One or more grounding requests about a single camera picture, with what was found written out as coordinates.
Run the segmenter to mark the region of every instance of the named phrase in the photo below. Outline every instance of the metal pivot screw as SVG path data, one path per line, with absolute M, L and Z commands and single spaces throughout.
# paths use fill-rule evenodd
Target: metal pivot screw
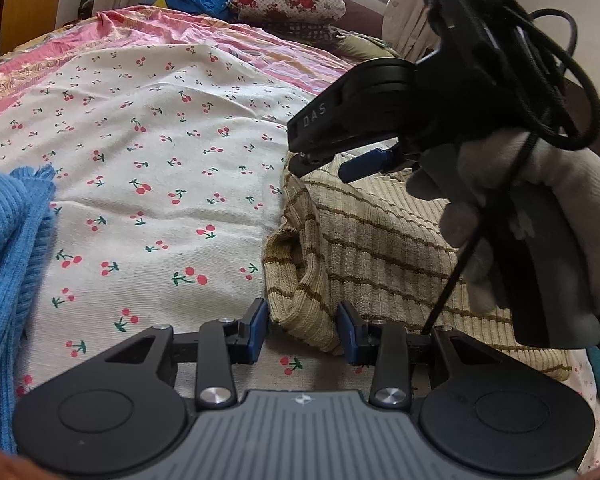
M 231 392 L 222 386 L 210 386 L 200 392 L 200 399 L 209 404 L 222 404 L 231 399 Z
M 381 404 L 392 406 L 400 404 L 404 399 L 407 398 L 407 394 L 404 393 L 400 388 L 380 388 L 374 395 L 376 400 Z

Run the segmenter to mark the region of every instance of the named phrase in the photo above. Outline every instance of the beige striped sweater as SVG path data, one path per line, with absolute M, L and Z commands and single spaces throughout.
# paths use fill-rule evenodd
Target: beige striped sweater
M 363 319 L 386 319 L 418 332 L 456 263 L 438 231 L 446 201 L 416 199 L 405 174 L 376 174 L 344 184 L 338 167 L 350 155 L 298 179 L 283 173 L 283 222 L 266 241 L 270 312 L 291 335 L 325 352 L 338 350 L 339 301 Z M 439 323 L 450 324 L 523 363 L 566 380 L 565 351 L 516 343 L 510 313 L 475 314 L 459 283 Z

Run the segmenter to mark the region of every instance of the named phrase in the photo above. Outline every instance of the grey ribbed surface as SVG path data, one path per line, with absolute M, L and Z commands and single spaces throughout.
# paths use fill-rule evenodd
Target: grey ribbed surface
M 301 404 L 299 396 L 311 401 Z M 575 478 L 574 472 L 552 477 Z M 477 480 L 434 452 L 400 413 L 360 394 L 252 391 L 206 412 L 181 446 L 133 480 Z

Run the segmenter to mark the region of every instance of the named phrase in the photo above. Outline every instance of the blue sweater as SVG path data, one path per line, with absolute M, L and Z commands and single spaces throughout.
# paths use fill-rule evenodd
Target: blue sweater
M 45 166 L 0 174 L 0 448 L 15 452 L 13 366 L 53 231 L 55 171 Z

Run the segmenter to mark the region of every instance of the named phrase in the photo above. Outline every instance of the circular pad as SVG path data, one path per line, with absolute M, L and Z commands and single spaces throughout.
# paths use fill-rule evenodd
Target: circular pad
M 126 395 L 111 390 L 91 390 L 65 399 L 58 416 L 70 430 L 101 433 L 124 424 L 133 410 L 134 404 Z
M 518 364 L 463 366 L 427 396 L 419 422 L 450 459 L 496 476 L 576 467 L 594 431 L 576 392 Z
M 27 394 L 13 416 L 19 453 L 69 478 L 115 478 L 158 457 L 180 436 L 186 408 L 136 367 L 77 367 Z

